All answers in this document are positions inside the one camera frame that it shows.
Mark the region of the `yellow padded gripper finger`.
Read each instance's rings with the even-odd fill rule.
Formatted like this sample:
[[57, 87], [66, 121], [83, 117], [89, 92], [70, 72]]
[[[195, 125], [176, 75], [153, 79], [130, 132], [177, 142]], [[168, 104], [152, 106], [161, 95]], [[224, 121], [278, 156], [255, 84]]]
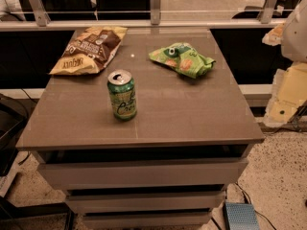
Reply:
[[293, 119], [307, 102], [307, 64], [293, 63], [287, 70], [278, 69], [272, 82], [272, 97], [266, 107], [266, 127], [281, 127]]
[[262, 42], [270, 46], [280, 45], [282, 41], [283, 29], [284, 23], [275, 26], [263, 36]]

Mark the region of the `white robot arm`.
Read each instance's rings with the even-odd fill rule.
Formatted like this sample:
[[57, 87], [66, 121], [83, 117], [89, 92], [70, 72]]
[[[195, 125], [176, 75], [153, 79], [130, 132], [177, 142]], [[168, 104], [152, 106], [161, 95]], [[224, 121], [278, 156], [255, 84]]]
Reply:
[[267, 127], [281, 127], [307, 102], [307, 0], [301, 0], [286, 22], [265, 34], [262, 42], [281, 45], [282, 56], [293, 62], [287, 70], [276, 70], [263, 121]]

